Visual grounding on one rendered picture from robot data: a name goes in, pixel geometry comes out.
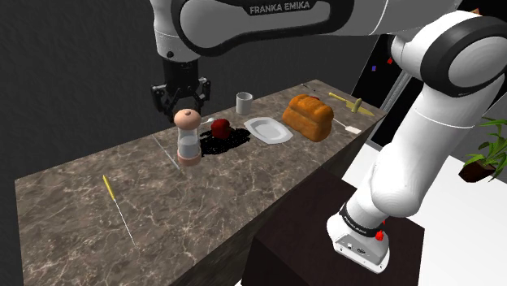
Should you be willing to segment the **white cup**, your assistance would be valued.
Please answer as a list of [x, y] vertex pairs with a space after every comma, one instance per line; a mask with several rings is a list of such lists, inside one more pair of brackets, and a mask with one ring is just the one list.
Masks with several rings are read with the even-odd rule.
[[251, 93], [239, 92], [236, 95], [236, 113], [238, 115], [248, 115], [251, 111], [254, 96]]

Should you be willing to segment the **dark robot stand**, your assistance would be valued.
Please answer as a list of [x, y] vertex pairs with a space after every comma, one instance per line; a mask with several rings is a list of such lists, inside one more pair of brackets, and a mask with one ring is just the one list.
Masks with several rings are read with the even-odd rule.
[[391, 255], [380, 274], [333, 249], [327, 220], [354, 191], [323, 169], [291, 189], [254, 236], [241, 285], [418, 286], [424, 229], [409, 219], [388, 219]]

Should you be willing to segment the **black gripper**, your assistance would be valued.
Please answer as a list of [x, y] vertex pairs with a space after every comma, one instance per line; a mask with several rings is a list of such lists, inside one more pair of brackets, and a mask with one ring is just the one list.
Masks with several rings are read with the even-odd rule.
[[164, 82], [150, 87], [154, 106], [168, 119], [174, 119], [173, 110], [177, 104], [177, 91], [189, 92], [194, 100], [194, 110], [200, 112], [205, 101], [210, 100], [211, 81], [205, 77], [198, 78], [198, 61], [179, 63], [162, 60]]

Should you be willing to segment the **white oblong plate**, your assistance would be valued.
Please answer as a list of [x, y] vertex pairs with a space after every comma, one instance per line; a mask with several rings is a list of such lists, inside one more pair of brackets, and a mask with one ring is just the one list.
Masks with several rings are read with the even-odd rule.
[[268, 145], [284, 143], [293, 137], [293, 133], [283, 124], [270, 117], [249, 119], [244, 126], [254, 137]]

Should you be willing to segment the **thin yellow-handled tool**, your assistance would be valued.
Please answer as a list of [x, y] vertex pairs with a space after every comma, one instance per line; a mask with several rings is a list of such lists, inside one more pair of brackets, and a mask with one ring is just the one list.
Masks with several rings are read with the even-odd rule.
[[109, 179], [107, 178], [106, 175], [102, 175], [102, 180], [104, 182], [104, 185], [106, 186], [107, 192], [109, 193], [111, 200], [114, 202], [114, 204], [115, 204], [115, 206], [117, 208], [117, 211], [119, 212], [120, 218], [121, 218], [121, 220], [123, 222], [123, 225], [125, 226], [125, 229], [126, 229], [126, 231], [128, 233], [128, 236], [130, 237], [130, 240], [131, 240], [132, 244], [134, 245], [134, 247], [136, 249], [138, 249], [137, 244], [136, 244], [136, 242], [135, 242], [135, 240], [134, 240], [134, 238], [132, 236], [132, 233], [131, 233], [131, 231], [129, 229], [129, 226], [128, 226], [128, 224], [127, 224], [127, 222], [126, 222], [126, 220], [124, 218], [124, 215], [123, 215], [123, 213], [122, 213], [122, 211], [121, 211], [121, 209], [119, 207], [119, 203], [118, 203], [117, 198], [115, 196], [115, 193], [114, 193], [114, 191], [113, 191], [113, 189], [111, 187], [111, 183], [110, 183]]

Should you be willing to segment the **yellow-handled knife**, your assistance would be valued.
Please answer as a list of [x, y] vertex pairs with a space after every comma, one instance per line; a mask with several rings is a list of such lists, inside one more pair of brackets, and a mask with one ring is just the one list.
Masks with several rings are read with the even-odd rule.
[[[347, 100], [347, 99], [345, 99], [343, 97], [340, 97], [340, 96], [338, 96], [338, 95], [336, 95], [334, 93], [329, 93], [328, 95], [331, 96], [331, 97], [333, 97], [333, 98], [336, 98], [336, 99], [338, 99], [338, 100], [340, 100], [342, 102], [344, 102], [347, 108], [349, 108], [350, 110], [352, 109], [354, 102], [351, 102], [351, 101], [349, 101], [349, 100]], [[359, 108], [359, 110], [358, 110], [357, 113], [361, 113], [361, 114], [369, 115], [369, 116], [373, 116], [374, 115], [371, 111], [367, 110], [366, 108], [364, 108], [362, 106], [360, 106], [360, 108]]]

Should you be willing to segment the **white spatula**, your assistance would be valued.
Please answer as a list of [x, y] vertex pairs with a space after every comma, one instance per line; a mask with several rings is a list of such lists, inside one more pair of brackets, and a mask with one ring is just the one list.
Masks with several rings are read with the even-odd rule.
[[341, 125], [346, 131], [354, 133], [354, 134], [360, 134], [362, 132], [361, 129], [355, 128], [353, 126], [345, 125], [341, 123], [339, 120], [334, 119], [335, 122], [337, 122], [339, 125]]

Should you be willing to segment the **potted green plant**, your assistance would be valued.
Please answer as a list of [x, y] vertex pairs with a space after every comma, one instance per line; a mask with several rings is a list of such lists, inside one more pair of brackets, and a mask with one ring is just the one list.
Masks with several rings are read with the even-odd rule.
[[485, 141], [478, 150], [487, 148], [487, 154], [468, 154], [469, 159], [464, 163], [458, 175], [467, 183], [476, 183], [488, 176], [494, 180], [507, 166], [507, 137], [501, 135], [502, 127], [507, 127], [507, 119], [492, 119], [484, 117], [486, 123], [481, 127], [496, 126], [496, 132], [490, 136], [495, 141]]

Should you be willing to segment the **orange bread loaf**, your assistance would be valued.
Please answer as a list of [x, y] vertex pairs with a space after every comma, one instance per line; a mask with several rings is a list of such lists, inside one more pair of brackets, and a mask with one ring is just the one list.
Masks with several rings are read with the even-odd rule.
[[285, 124], [313, 142], [329, 136], [333, 119], [333, 109], [308, 94], [293, 97], [282, 115]]

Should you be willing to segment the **red bell pepper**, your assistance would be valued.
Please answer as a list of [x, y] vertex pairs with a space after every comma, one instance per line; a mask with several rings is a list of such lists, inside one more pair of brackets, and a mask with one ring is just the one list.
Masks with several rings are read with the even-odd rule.
[[227, 119], [216, 119], [210, 126], [214, 138], [225, 140], [231, 133], [230, 122]]

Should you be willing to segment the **pink-capped clear grinder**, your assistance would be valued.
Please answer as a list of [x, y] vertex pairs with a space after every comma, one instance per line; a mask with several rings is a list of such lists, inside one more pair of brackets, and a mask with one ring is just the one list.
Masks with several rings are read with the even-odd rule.
[[185, 167], [197, 165], [202, 158], [197, 129], [202, 122], [200, 114], [192, 109], [179, 110], [174, 116], [178, 128], [177, 158]]

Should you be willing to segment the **thin silver rod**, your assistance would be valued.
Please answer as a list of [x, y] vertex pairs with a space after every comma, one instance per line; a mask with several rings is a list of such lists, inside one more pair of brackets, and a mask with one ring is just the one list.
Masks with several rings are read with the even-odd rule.
[[163, 151], [163, 153], [169, 158], [169, 160], [171, 161], [172, 165], [178, 170], [178, 171], [181, 171], [180, 170], [180, 166], [178, 165], [178, 163], [175, 161], [175, 159], [167, 152], [167, 150], [161, 145], [161, 143], [159, 142], [159, 140], [157, 139], [157, 137], [152, 134], [151, 137], [154, 139], [154, 141], [156, 142], [156, 144], [161, 148], [161, 150]]

